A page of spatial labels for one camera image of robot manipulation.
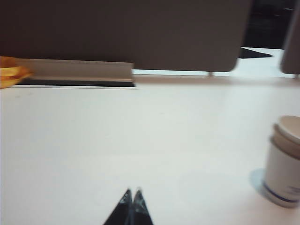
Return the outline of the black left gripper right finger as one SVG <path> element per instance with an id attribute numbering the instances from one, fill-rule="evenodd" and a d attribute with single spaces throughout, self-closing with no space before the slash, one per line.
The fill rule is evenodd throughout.
<path id="1" fill-rule="evenodd" d="M 137 189 L 133 201 L 133 224 L 153 225 L 145 198 L 143 197 L 143 192 L 140 188 Z"/>

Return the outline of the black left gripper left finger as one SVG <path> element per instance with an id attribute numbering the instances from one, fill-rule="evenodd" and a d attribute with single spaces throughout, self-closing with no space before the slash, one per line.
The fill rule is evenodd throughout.
<path id="1" fill-rule="evenodd" d="M 128 188 L 104 222 L 104 225 L 127 225 L 131 206 L 132 191 Z"/>

